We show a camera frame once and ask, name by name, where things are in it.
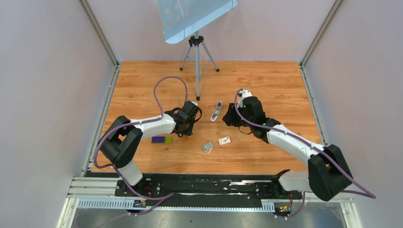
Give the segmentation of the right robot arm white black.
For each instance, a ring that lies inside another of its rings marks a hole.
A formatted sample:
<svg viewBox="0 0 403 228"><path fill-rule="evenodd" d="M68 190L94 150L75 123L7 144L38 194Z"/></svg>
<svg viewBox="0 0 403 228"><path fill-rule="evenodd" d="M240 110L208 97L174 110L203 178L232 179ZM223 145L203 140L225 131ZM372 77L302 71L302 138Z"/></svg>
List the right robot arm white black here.
<svg viewBox="0 0 403 228"><path fill-rule="evenodd" d="M266 117L261 101L248 92L239 93L240 100L229 104L223 121L227 126L248 127L257 139L277 146L307 166L307 171L283 170L272 178L271 191L284 198L290 191L312 192L329 201L353 184L354 179L341 149L321 145L299 136L281 122Z"/></svg>

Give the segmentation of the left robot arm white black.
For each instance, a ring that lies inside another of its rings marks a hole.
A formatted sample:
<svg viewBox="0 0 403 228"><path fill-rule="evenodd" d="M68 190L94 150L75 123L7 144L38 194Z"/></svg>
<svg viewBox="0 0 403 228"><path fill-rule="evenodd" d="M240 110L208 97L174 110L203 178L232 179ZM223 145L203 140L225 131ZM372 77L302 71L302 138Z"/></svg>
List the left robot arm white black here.
<svg viewBox="0 0 403 228"><path fill-rule="evenodd" d="M134 196L145 192L143 174L134 162L134 155L142 140L162 134L191 136L194 124L202 117L197 103L185 101L182 107L163 112L160 116L130 120L124 115L115 119L100 139L100 151L128 183L127 190Z"/></svg>

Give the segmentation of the white staple box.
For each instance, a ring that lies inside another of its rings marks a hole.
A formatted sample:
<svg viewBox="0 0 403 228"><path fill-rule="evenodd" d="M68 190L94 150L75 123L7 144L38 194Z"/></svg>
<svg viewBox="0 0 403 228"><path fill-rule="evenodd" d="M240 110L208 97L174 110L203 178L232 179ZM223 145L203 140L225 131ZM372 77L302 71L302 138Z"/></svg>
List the white staple box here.
<svg viewBox="0 0 403 228"><path fill-rule="evenodd" d="M218 142L219 142L220 146L223 146L223 145L231 143L231 139L230 139L230 137L226 136L226 137L220 138L218 140Z"/></svg>

